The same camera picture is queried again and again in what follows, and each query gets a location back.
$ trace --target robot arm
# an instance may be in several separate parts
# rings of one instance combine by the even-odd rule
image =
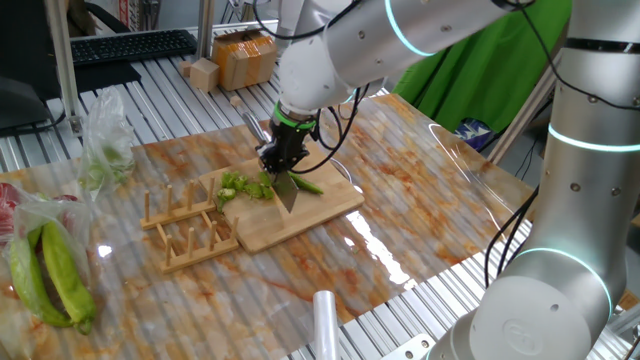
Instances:
[[[317,23],[318,9],[335,11],[344,3],[305,1],[298,29]],[[515,10],[506,0],[360,0],[347,5],[351,8],[339,21],[321,34],[294,42],[281,58],[282,94],[270,124],[273,141],[259,149],[272,174],[290,170],[306,156],[303,139],[319,109],[346,101],[356,88],[402,70]]]
[[[287,170],[304,156],[318,109],[510,10],[506,0],[362,0],[324,33],[294,43],[281,62],[274,139],[261,152],[267,169]],[[582,360],[597,340],[626,284],[626,234],[640,192],[640,111],[631,108],[640,106],[639,18],[637,0],[574,0],[558,67],[573,86],[556,88],[532,234],[429,360]]]

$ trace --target red object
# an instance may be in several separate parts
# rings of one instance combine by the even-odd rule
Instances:
[[[13,236],[13,212],[18,204],[18,189],[11,184],[0,183],[0,241],[4,240],[5,236]]]

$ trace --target wooden cutting board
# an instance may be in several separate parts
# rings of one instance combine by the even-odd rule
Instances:
[[[309,156],[300,161],[295,169],[308,169],[326,156],[315,143],[307,143],[307,149],[310,152]],[[257,182],[259,160],[255,158],[219,169],[200,176],[199,180],[206,189],[209,179],[215,177],[214,193],[217,193],[221,188],[222,173],[225,171],[239,171],[240,174],[247,175],[252,181]],[[239,193],[235,199],[224,205],[227,224],[236,216],[239,218],[238,240],[246,251],[252,254],[262,251],[364,203],[364,197],[331,162],[302,175],[302,178],[318,185],[324,194],[315,195],[299,191],[290,214],[277,196],[272,200],[249,199],[247,194]]]

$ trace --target green cloth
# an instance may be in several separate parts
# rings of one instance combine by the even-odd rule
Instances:
[[[571,0],[538,0],[527,14],[551,51],[571,14]],[[411,66],[393,92],[451,132],[465,118],[499,132],[524,105],[546,62],[518,11]]]

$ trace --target keyboard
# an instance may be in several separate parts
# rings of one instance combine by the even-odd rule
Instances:
[[[73,65],[193,54],[196,40],[186,30],[126,33],[71,41]]]

